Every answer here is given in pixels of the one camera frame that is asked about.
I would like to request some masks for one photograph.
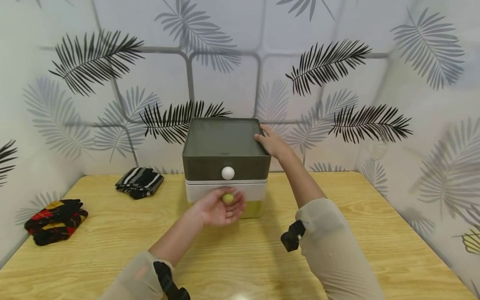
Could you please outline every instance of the sleeve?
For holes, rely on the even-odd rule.
[[[100,300],[150,300],[162,299],[164,293],[153,267],[154,262],[163,262],[170,268],[173,266],[157,259],[150,252],[138,254],[118,275],[112,285],[100,297]]]
[[[347,220],[332,201],[310,201],[295,215],[306,228],[301,253],[329,300],[384,300]]]

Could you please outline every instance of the black strap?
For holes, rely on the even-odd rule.
[[[187,290],[185,288],[178,289],[173,282],[172,272],[166,263],[154,262],[153,268],[160,282],[160,287],[168,300],[190,300]]]
[[[282,234],[280,240],[287,252],[294,251],[299,248],[300,239],[305,234],[305,226],[302,221],[297,220],[288,227],[288,231]]]

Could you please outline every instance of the red and yellow plaid cloth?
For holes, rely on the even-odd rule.
[[[67,240],[88,216],[82,205],[80,199],[54,201],[33,215],[25,229],[39,246]]]

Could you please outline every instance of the leaf-patterned wallpaper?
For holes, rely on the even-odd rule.
[[[22,24],[10,39],[33,45],[11,59],[0,98],[0,118],[22,120],[0,126],[0,191],[15,201],[0,256],[71,185],[46,181],[17,199],[32,153],[39,169],[73,169],[73,181],[136,165],[181,174],[192,116],[256,117],[308,170],[363,174],[478,294],[480,105],[462,83],[480,72],[480,4],[469,3],[0,4]],[[30,69],[15,73],[24,60]]]

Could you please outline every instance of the drawer knob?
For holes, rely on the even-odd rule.
[[[235,171],[232,167],[225,167],[222,169],[222,177],[225,180],[230,180],[235,176]]]

